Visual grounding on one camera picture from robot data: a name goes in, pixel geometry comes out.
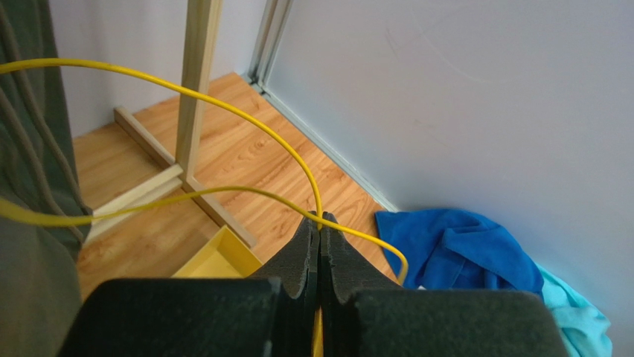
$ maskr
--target white panel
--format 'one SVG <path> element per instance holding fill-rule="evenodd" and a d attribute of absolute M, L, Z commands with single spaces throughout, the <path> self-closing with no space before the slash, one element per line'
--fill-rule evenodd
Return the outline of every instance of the white panel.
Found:
<path fill-rule="evenodd" d="M 631 1 L 297 0 L 267 85 L 399 208 L 507 227 L 634 356 L 633 38 Z"/>
<path fill-rule="evenodd" d="M 246 71 L 266 0 L 224 1 L 211 77 Z M 50 0 L 60 57 L 124 65 L 179 83 L 186 1 Z M 73 136 L 175 95 L 140 80 L 85 68 L 62 70 Z"/>

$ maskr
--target wooden beam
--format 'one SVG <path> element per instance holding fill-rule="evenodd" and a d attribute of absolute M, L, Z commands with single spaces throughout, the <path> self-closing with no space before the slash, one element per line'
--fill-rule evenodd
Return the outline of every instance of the wooden beam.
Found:
<path fill-rule="evenodd" d="M 119 125 L 162 167 L 174 165 L 174 157 L 136 120 L 125 108 L 115 108 L 115 119 Z M 187 192 L 204 190 L 194 177 L 187 178 L 182 185 Z M 249 248 L 257 240 L 229 213 L 213 196 L 207 195 L 193 199 L 200 208 L 220 227 L 227 225 Z"/>
<path fill-rule="evenodd" d="M 183 182 L 183 190 L 188 193 L 202 191 L 205 188 L 205 185 L 193 177 Z M 218 225 L 227 225 L 248 247 L 251 248 L 255 246 L 257 243 L 255 237 L 253 237 L 213 196 L 198 196 L 192 200 Z"/>
<path fill-rule="evenodd" d="M 122 208 L 145 205 L 161 199 L 175 190 L 178 190 L 182 186 L 182 181 L 173 174 L 174 172 L 181 172 L 182 169 L 180 167 L 177 168 L 178 170 L 172 170 L 171 168 L 167 169 L 162 173 L 159 173 L 157 176 L 150 178 L 144 183 L 124 193 L 122 196 L 119 196 L 118 198 L 98 208 L 95 210 L 94 215 L 98 216 L 100 214 L 113 212 Z M 95 222 L 90 229 L 90 233 L 86 237 L 84 245 L 94 242 L 98 237 L 103 236 L 108 230 L 132 217 L 134 214 L 135 213 L 128 213 L 123 216 L 117 216 L 115 218 Z"/>
<path fill-rule="evenodd" d="M 128 109 L 125 109 L 123 106 L 116 107 L 115 122 L 117 122 L 148 155 L 152 156 L 154 161 L 156 161 L 161 168 L 167 169 L 174 165 L 174 157 L 172 154 L 143 127 L 143 124 L 134 118 L 134 115 L 128 112 Z"/>
<path fill-rule="evenodd" d="M 214 58 L 222 0 L 188 0 L 182 85 L 207 93 Z M 200 128 L 205 102 L 181 95 L 176 134 L 176 162 L 185 171 L 183 180 L 193 177 L 198 159 Z"/>

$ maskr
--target blue towel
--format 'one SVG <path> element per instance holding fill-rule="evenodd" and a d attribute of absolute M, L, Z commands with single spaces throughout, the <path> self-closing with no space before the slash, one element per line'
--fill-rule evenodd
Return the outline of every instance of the blue towel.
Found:
<path fill-rule="evenodd" d="M 570 356 L 611 356 L 612 342 L 606 335 L 609 320 L 588 300 L 542 266 L 544 303 L 559 326 Z"/>
<path fill-rule="evenodd" d="M 506 229 L 465 210 L 377 212 L 382 240 L 409 262 L 403 286 L 416 289 L 516 289 L 542 295 L 544 280 Z M 400 260 L 386 251 L 394 271 Z"/>

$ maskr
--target yellow cable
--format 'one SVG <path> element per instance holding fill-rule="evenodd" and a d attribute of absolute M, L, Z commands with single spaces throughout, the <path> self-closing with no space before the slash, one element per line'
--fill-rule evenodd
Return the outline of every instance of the yellow cable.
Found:
<path fill-rule="evenodd" d="M 176 85 L 174 83 L 168 82 L 166 80 L 163 80 L 161 78 L 158 77 L 154 77 L 150 74 L 141 72 L 141 71 L 136 71 L 134 69 L 131 68 L 126 68 L 126 67 L 121 67 L 119 65 L 111 65 L 109 63 L 104 63 L 104 62 L 97 62 L 97 61 L 91 61 L 91 60 L 87 60 L 87 59 L 62 59 L 62 58 L 44 58 L 44 59 L 27 59 L 27 60 L 23 60 L 23 61 L 16 61 L 16 62 L 9 62 L 9 63 L 5 63 L 0 65 L 0 74 L 6 74 L 6 73 L 10 73 L 13 71 L 21 71 L 21 70 L 25 70 L 25 69 L 30 69 L 30 68 L 42 68 L 42 67 L 55 67 L 55 66 L 73 66 L 73 67 L 85 67 L 85 68 L 95 68 L 95 69 L 101 69 L 104 71 L 111 71 L 111 72 L 115 72 L 115 73 L 120 73 L 120 74 L 125 74 L 131 77 L 136 77 L 138 79 L 141 80 L 146 80 L 148 82 L 151 83 L 155 83 L 159 86 L 163 86 L 167 89 L 172 89 L 173 91 L 177 91 L 178 93 L 196 98 L 198 100 L 203 100 L 207 103 L 210 103 L 212 105 L 218 106 L 224 110 L 227 110 L 231 113 L 234 113 L 235 115 L 241 117 L 242 119 L 247 120 L 249 123 L 254 124 L 256 127 L 260 128 L 261 130 L 263 130 L 264 132 L 266 132 L 268 135 L 271 136 L 271 138 L 275 139 L 275 141 L 277 141 L 286 151 L 288 151 L 288 153 L 298 162 L 298 164 L 301 166 L 302 170 L 304 170 L 304 172 L 306 173 L 306 176 L 308 177 L 308 180 L 310 181 L 310 186 L 313 189 L 313 193 L 315 196 L 315 202 L 316 202 L 316 206 L 317 206 L 317 215 L 311 214 L 310 212 L 300 208 L 299 206 L 297 206 L 296 204 L 292 203 L 291 201 L 285 199 L 284 197 L 275 195 L 274 193 L 270 193 L 264 190 L 260 190 L 257 188 L 253 188 L 253 187 L 244 187 L 244 186 L 227 186 L 227 187 L 216 187 L 216 188 L 211 188 L 211 189 L 207 189 L 207 190 L 201 190 L 201 191 L 197 191 L 197 192 L 193 192 L 193 193 L 187 193 L 185 195 L 181 195 L 181 196 L 177 196 L 177 197 L 172 197 L 169 199 L 164 199 L 161 201 L 157 201 L 157 202 L 153 202 L 153 203 L 149 203 L 147 205 L 142 205 L 142 206 L 138 206 L 138 207 L 134 207 L 134 208 L 127 208 L 124 210 L 120 210 L 117 212 L 112 212 L 112 213 L 107 213 L 101 216 L 75 216 L 75 217 L 68 217 L 68 216 L 55 216 L 55 215 L 48 215 L 48 214 L 44 214 L 44 213 L 37 213 L 37 212 L 33 212 L 32 210 L 27 210 L 24 209 L 18 205 L 15 205 L 12 202 L 7 201 L 6 199 L 2 199 L 0 198 L 0 216 L 3 216 L 5 218 L 8 219 L 12 219 L 14 221 L 17 222 L 22 222 L 22 223 L 27 223 L 30 225 L 40 225 L 43 227 L 69 227 L 69 226 L 75 226 L 75 225 L 88 225 L 93 221 L 99 220 L 99 219 L 108 219 L 108 218 L 112 218 L 115 216 L 120 216 L 122 214 L 126 214 L 126 213 L 131 213 L 131 212 L 136 212 L 139 210 L 149 210 L 151 208 L 156 208 L 156 207 L 161 207 L 164 205 L 169 205 L 171 203 L 174 202 L 179 202 L 179 201 L 183 201 L 186 199 L 191 199 L 193 197 L 197 197 L 197 196 L 201 196 L 201 195 L 205 195 L 208 193 L 215 193 L 215 192 L 221 192 L 221 191 L 230 191 L 230 190 L 242 190 L 242 191 L 249 191 L 249 192 L 253 192 L 253 193 L 258 193 L 260 195 L 263 196 L 267 196 L 271 199 L 275 199 L 283 204 L 285 204 L 286 206 L 292 208 L 293 210 L 296 210 L 297 212 L 299 212 L 300 214 L 302 214 L 303 216 L 317 222 L 317 226 L 319 229 L 321 229 L 322 225 L 326 225 L 327 227 L 331 227 L 334 229 L 337 229 L 339 231 L 345 232 L 345 233 L 349 233 L 349 234 L 353 234 L 355 236 L 361 237 L 363 239 L 366 239 L 370 242 L 373 242 L 374 244 L 383 247 L 385 249 L 387 249 L 388 251 L 392 252 L 393 254 L 395 254 L 401 261 L 401 269 L 400 272 L 398 274 L 398 281 L 399 283 L 402 285 L 403 281 L 405 280 L 405 276 L 407 275 L 407 270 L 408 270 L 408 263 L 407 263 L 407 259 L 405 258 L 405 256 L 398 251 L 398 249 L 396 249 L 395 247 L 393 247 L 392 245 L 383 242 L 382 240 L 373 237 L 369 234 L 365 234 L 359 231 L 356 231 L 352 228 L 346 227 L 344 225 L 339 225 L 336 223 L 333 223 L 331 221 L 328 221 L 326 219 L 323 219 L 323 207 L 321 204 L 321 196 L 319 194 L 319 189 L 317 187 L 317 181 L 315 180 L 315 177 L 313 176 L 313 173 L 310 172 L 310 168 L 308 167 L 308 165 L 306 164 L 306 162 L 301 158 L 301 156 L 290 146 L 290 144 L 288 144 L 278 133 L 276 133 L 275 131 L 273 131 L 271 128 L 269 128 L 266 124 L 262 123 L 261 121 L 259 121 L 258 119 L 252 117 L 251 115 L 243 112 L 242 110 L 232 106 L 231 104 L 225 103 L 221 100 L 218 100 L 216 98 L 210 97 L 206 94 L 202 94 L 199 93 L 197 91 L 193 91 L 191 89 L 187 89 L 183 86 L 179 86 Z"/>
<path fill-rule="evenodd" d="M 286 206 L 292 208 L 293 210 L 300 213 L 302 216 L 307 217 L 317 223 L 321 223 L 327 227 L 334 228 L 336 230 L 353 234 L 357 237 L 361 237 L 363 239 L 369 240 L 370 242 L 387 249 L 388 251 L 394 253 L 400 261 L 401 261 L 401 269 L 398 274 L 398 281 L 400 284 L 403 284 L 405 280 L 405 276 L 407 275 L 408 263 L 407 259 L 398 249 L 393 247 L 387 242 L 383 242 L 381 239 L 373 237 L 369 234 L 365 234 L 363 232 L 359 232 L 352 228 L 346 227 L 344 225 L 339 225 L 335 222 L 331 222 L 327 219 L 321 218 L 320 216 L 316 216 L 307 210 L 297 206 L 295 203 L 276 195 L 274 193 L 270 193 L 265 190 L 260 190 L 259 188 L 247 187 L 247 186 L 224 186 L 224 187 L 215 187 L 208 188 L 206 190 L 196 191 L 192 193 L 186 193 L 185 195 L 170 197 L 169 199 L 162 199 L 161 201 L 156 201 L 152 203 L 148 203 L 146 205 L 141 205 L 133 208 L 125 208 L 123 210 L 118 210 L 116 212 L 105 213 L 99 216 L 55 216 L 53 214 L 45 214 L 33 212 L 32 210 L 28 210 L 26 208 L 22 208 L 12 202 L 9 202 L 6 199 L 0 198 L 0 216 L 11 219 L 16 222 L 25 223 L 28 225 L 39 225 L 42 227 L 71 227 L 76 225 L 89 225 L 93 221 L 98 221 L 100 219 L 108 219 L 116 216 L 121 216 L 123 214 L 137 212 L 140 210 L 149 210 L 152 208 L 157 208 L 165 205 L 170 205 L 176 202 L 185 201 L 188 199 L 192 199 L 194 197 L 206 195 L 209 193 L 223 192 L 223 191 L 249 191 L 253 193 L 257 193 L 262 196 L 269 197 L 270 199 L 274 199 L 278 202 L 285 204 Z"/>
<path fill-rule="evenodd" d="M 224 110 L 227 110 L 235 115 L 241 117 L 242 119 L 252 123 L 257 126 L 261 130 L 263 130 L 266 134 L 269 134 L 271 138 L 275 139 L 289 154 L 298 162 L 299 166 L 301 166 L 302 170 L 306 173 L 308 177 L 308 181 L 310 181 L 310 186 L 313 189 L 313 193 L 315 196 L 315 205 L 317 214 L 321 217 L 324 213 L 324 208 L 321 204 L 321 196 L 319 195 L 319 188 L 317 187 L 317 181 L 315 180 L 315 176 L 310 172 L 310 168 L 301 158 L 301 156 L 293 149 L 289 143 L 287 143 L 277 132 L 273 131 L 273 129 L 269 128 L 266 124 L 262 123 L 258 119 L 252 117 L 246 112 L 232 106 L 229 103 L 225 103 L 221 100 L 218 100 L 214 97 L 210 97 L 206 94 L 199 93 L 197 91 L 193 91 L 191 89 L 187 89 L 183 86 L 179 86 L 172 82 L 163 80 L 158 77 L 154 77 L 151 74 L 147 74 L 141 71 L 136 71 L 135 69 L 122 67 L 119 65 L 112 65 L 110 63 L 91 61 L 88 59 L 67 59 L 67 58 L 41 58 L 41 59 L 26 59 L 22 61 L 9 62 L 0 65 L 0 74 L 6 74 L 13 71 L 21 71 L 24 69 L 30 68 L 42 68 L 42 67 L 57 67 L 57 66 L 71 66 L 71 67 L 85 67 L 85 68 L 96 68 L 104 71 L 111 71 L 115 73 L 125 74 L 127 76 L 135 77 L 140 80 L 146 80 L 147 82 L 151 82 L 157 84 L 159 86 L 163 86 L 167 89 L 171 89 L 173 91 L 177 91 L 180 94 L 187 95 L 189 97 L 196 98 L 198 100 L 205 101 L 207 103 L 213 104 L 217 107 L 220 107 Z"/>

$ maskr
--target wooden floor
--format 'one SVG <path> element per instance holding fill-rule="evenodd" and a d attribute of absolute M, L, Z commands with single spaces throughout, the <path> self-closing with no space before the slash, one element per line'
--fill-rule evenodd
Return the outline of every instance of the wooden floor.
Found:
<path fill-rule="evenodd" d="M 381 207 L 240 76 L 211 82 L 209 94 L 260 119 L 285 138 L 313 171 L 324 209 L 340 223 L 377 235 L 374 212 Z M 177 97 L 135 114 L 172 153 L 176 144 Z M 159 172 L 152 159 L 110 124 L 74 141 L 80 186 L 86 202 L 97 208 Z M 213 187 L 241 184 L 278 193 L 306 209 L 315 202 L 297 163 L 268 135 L 250 123 L 208 106 L 196 178 Z M 258 240 L 253 252 L 266 261 L 288 242 L 301 217 L 285 206 L 252 193 L 219 193 L 220 203 Z M 143 213 L 87 245 L 77 264 L 82 293 L 113 277 L 170 276 L 218 230 L 193 202 Z M 380 271 L 394 279 L 381 250 L 372 243 L 348 240 Z"/>

